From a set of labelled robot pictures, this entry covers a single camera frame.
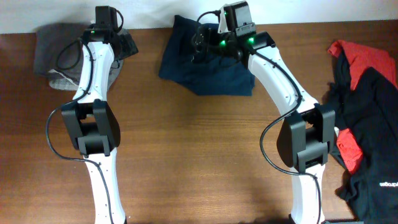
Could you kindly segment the dark blue shorts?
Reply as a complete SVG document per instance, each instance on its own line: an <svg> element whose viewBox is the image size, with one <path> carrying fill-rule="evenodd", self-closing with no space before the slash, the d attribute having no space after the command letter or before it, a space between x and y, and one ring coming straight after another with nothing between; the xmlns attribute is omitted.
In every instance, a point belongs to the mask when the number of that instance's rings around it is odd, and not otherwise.
<svg viewBox="0 0 398 224"><path fill-rule="evenodd" d="M174 16L159 77L178 83L199 96L251 96L255 77L242 63L207 49L194 49L195 25L192 19Z"/></svg>

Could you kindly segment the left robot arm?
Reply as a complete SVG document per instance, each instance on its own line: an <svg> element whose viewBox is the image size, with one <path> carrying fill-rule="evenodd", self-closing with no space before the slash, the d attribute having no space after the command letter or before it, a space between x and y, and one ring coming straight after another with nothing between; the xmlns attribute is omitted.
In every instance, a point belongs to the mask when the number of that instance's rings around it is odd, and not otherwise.
<svg viewBox="0 0 398 224"><path fill-rule="evenodd" d="M95 22L80 37L83 63L78 89L61 109L73 147L88 169L95 223L127 222L116 173L121 131L107 92L113 63L136 54L137 48L129 34L122 34L119 18L120 12L111 6L95 8Z"/></svg>

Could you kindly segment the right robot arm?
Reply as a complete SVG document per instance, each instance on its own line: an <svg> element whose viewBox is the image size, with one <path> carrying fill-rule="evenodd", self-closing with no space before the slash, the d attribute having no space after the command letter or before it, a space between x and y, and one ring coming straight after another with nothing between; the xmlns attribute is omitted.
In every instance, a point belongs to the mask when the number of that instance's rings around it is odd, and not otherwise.
<svg viewBox="0 0 398 224"><path fill-rule="evenodd" d="M292 178L291 223L324 223L322 177L335 139L335 112L320 104L294 77L271 35L256 29L247 1L225 4L212 12L218 18L216 38L205 39L195 22L192 45L242 63L265 88L279 112L259 138L265 160Z"/></svg>

